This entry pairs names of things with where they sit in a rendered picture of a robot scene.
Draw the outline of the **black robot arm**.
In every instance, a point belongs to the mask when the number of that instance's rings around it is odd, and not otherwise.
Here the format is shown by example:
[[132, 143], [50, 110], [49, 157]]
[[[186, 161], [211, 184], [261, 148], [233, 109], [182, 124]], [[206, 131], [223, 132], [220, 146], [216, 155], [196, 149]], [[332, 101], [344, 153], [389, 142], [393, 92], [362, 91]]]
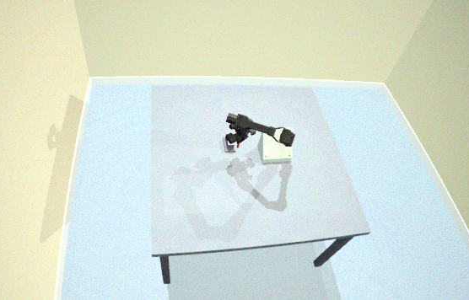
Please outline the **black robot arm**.
[[[234, 129], [235, 132], [237, 132], [237, 129], [240, 129], [240, 130], [253, 129], [256, 131], [266, 133], [268, 136], [273, 137], [273, 139], [276, 142], [280, 142], [283, 145], [285, 145], [285, 147], [292, 147], [295, 134], [293, 134], [291, 130], [285, 127], [275, 128], [272, 126], [270, 127], [264, 126], [262, 124], [254, 122], [252, 119], [248, 118], [248, 116], [246, 115], [241, 115], [241, 114], [234, 115], [231, 113], [228, 114], [226, 122], [230, 123], [229, 129], [231, 130]], [[276, 129], [282, 129], [282, 128], [283, 128], [283, 131], [282, 131], [282, 134], [280, 133], [280, 139], [278, 141], [274, 135], [275, 135]]]

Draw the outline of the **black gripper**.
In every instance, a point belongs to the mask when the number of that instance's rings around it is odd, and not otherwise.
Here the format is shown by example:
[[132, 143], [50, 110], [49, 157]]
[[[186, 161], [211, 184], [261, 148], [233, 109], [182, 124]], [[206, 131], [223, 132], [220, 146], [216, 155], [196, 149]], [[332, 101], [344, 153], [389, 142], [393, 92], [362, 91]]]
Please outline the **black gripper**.
[[250, 130], [237, 129], [237, 132], [235, 134], [229, 133], [226, 135], [225, 138], [228, 140], [230, 144], [234, 142], [237, 142], [237, 144], [239, 144], [240, 142], [243, 142], [246, 138], [248, 138], [249, 132], [251, 133], [252, 136], [256, 134], [256, 130], [253, 130], [253, 129], [250, 129]]

